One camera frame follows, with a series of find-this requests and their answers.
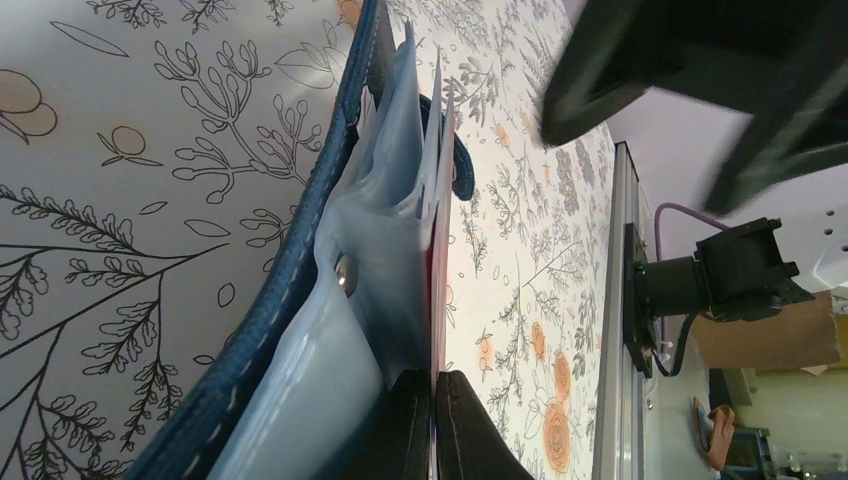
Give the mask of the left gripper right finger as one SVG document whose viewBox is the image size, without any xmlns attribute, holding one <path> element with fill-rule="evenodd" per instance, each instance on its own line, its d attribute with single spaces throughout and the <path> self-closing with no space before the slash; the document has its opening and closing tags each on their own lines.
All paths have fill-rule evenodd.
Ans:
<svg viewBox="0 0 848 480">
<path fill-rule="evenodd" d="M 441 479 L 532 479 L 507 447 L 463 372 L 439 374 L 435 420 Z"/>
</svg>

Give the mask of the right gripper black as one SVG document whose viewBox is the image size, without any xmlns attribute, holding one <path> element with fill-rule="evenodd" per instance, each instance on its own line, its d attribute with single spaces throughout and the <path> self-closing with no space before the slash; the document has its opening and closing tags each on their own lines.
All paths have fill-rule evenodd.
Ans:
<svg viewBox="0 0 848 480">
<path fill-rule="evenodd" d="M 749 115 L 703 202 L 729 214 L 846 163 L 847 5 L 589 1 L 541 101 L 541 140 L 567 144 L 652 87 Z"/>
</svg>

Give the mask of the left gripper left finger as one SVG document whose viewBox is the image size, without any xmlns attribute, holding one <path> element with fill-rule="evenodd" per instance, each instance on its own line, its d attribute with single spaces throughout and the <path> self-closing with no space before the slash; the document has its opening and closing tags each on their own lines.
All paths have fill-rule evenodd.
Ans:
<svg viewBox="0 0 848 480">
<path fill-rule="evenodd" d="M 337 479 L 426 479 L 430 456 L 431 377 L 405 370 L 378 402 L 364 439 Z"/>
</svg>

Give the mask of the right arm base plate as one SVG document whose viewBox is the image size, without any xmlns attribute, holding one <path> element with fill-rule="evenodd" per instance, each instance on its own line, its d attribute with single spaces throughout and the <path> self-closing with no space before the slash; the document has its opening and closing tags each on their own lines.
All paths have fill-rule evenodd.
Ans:
<svg viewBox="0 0 848 480">
<path fill-rule="evenodd" d="M 650 263 L 634 223 L 624 225 L 623 239 L 623 343 L 635 369 L 646 379 L 654 376 L 656 347 L 654 317 L 650 314 L 644 277 Z"/>
</svg>

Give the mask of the blue leather card holder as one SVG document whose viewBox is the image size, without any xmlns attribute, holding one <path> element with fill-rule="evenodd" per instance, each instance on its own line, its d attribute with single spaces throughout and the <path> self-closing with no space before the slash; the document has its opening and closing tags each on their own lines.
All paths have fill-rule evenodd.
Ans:
<svg viewBox="0 0 848 480">
<path fill-rule="evenodd" d="M 405 370 L 430 373 L 437 134 L 416 42 L 363 4 L 324 146 L 244 321 L 132 479 L 337 479 Z M 452 199 L 475 187 L 453 140 Z"/>
</svg>

